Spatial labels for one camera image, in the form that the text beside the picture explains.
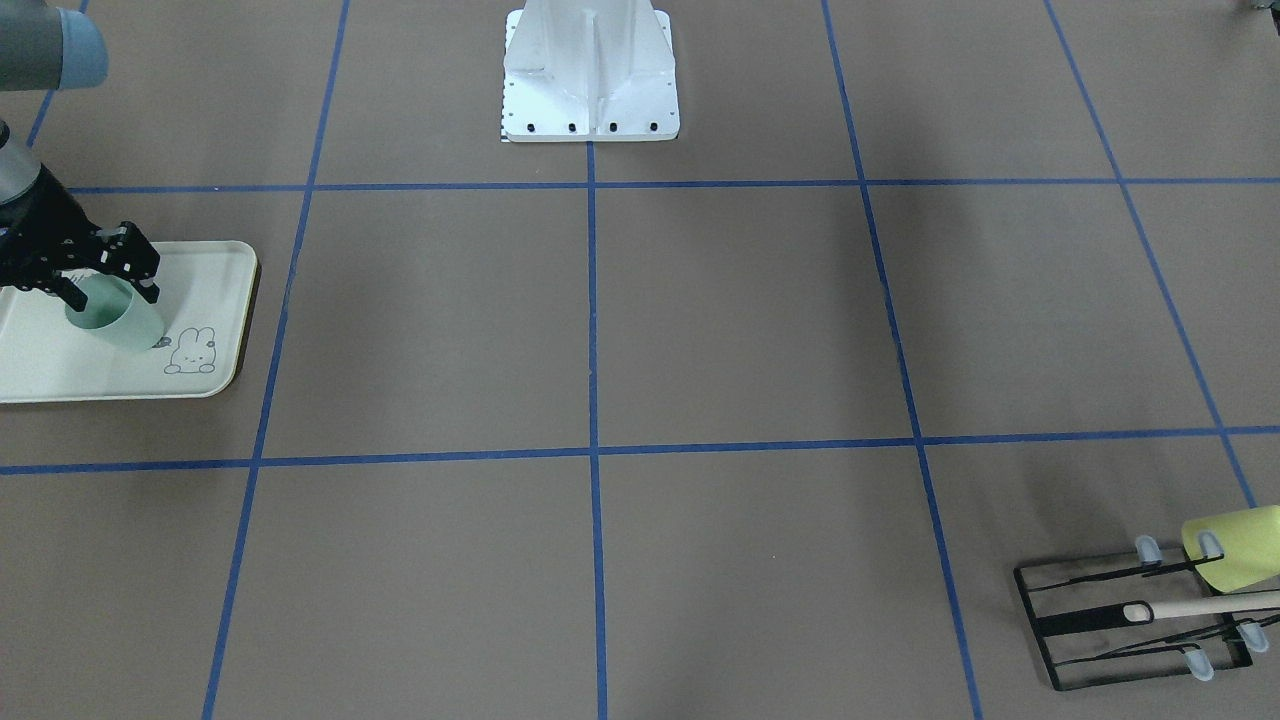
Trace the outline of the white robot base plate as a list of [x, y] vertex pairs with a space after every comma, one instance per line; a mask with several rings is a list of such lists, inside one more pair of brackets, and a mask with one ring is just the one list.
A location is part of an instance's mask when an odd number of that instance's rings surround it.
[[669, 14], [649, 1], [527, 1], [504, 22], [500, 138], [635, 143], [678, 137]]

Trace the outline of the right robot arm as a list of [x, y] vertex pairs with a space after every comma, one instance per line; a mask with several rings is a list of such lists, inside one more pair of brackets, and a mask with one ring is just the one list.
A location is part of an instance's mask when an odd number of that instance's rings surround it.
[[[83, 13], [45, 1], [1, 6], [1, 88], [5, 92], [92, 88], [108, 77], [99, 27]], [[95, 224], [65, 186], [1, 126], [1, 281], [37, 290], [82, 311], [87, 296], [68, 272], [88, 269], [128, 283], [148, 304], [160, 288], [160, 255], [132, 222]]]

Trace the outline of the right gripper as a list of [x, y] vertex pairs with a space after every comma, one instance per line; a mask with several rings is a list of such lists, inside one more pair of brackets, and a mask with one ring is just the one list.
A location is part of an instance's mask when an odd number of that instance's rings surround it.
[[95, 269], [128, 283], [147, 304], [160, 299], [160, 254], [137, 224], [93, 224], [63, 183], [41, 167], [35, 182], [3, 204], [1, 283], [40, 291], [83, 311], [88, 299], [64, 272]]

